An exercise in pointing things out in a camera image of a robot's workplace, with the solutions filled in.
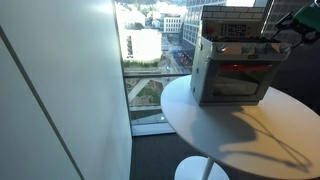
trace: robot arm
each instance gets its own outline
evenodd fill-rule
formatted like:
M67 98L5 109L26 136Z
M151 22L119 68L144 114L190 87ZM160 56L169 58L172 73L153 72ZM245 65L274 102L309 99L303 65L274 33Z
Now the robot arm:
M296 14L288 13L276 24L278 31L275 37L283 30L291 29L301 35L301 40L292 46L300 44L311 45L320 39L320 0L315 0L310 6L302 7Z

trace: white round table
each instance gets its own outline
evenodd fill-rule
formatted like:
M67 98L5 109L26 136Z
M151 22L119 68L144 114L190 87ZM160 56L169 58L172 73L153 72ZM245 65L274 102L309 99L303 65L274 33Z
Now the white round table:
M199 106L190 79L168 84L161 106L176 133L209 157L207 165L274 179L320 176L320 117L310 108L271 87L257 106ZM181 173L192 174L178 167Z

